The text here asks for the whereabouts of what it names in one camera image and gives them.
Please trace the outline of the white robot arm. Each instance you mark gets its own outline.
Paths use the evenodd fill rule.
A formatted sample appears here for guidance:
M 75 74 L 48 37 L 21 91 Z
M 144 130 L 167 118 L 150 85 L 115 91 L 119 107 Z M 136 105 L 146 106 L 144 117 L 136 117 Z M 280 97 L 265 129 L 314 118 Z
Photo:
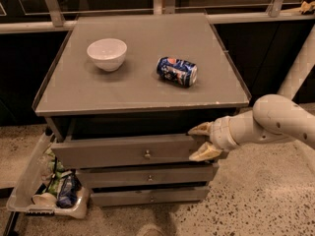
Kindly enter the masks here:
M 315 116 L 278 94 L 260 97 L 250 111 L 202 123 L 188 131 L 207 136 L 191 161 L 205 161 L 244 144 L 287 143 L 299 140 L 315 148 Z

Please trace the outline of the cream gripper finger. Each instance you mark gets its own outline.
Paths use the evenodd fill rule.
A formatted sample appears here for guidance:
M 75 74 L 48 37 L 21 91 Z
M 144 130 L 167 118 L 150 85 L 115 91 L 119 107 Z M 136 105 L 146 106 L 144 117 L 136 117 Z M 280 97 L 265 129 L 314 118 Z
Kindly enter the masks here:
M 220 148 L 215 147 L 210 142 L 205 142 L 189 156 L 189 159 L 191 161 L 206 161 L 218 157 L 221 153 L 222 150 Z
M 190 136 L 208 136 L 211 133 L 212 125 L 212 122 L 204 122 L 190 129 L 188 134 Z

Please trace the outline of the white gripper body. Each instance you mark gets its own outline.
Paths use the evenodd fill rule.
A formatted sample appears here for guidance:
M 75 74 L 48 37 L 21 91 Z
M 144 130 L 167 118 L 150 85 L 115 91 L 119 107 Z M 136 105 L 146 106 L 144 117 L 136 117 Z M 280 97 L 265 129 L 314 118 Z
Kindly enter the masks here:
M 238 143 L 234 140 L 229 129 L 230 117 L 225 116 L 213 122 L 210 132 L 210 141 L 223 151 L 231 151 L 238 148 Z

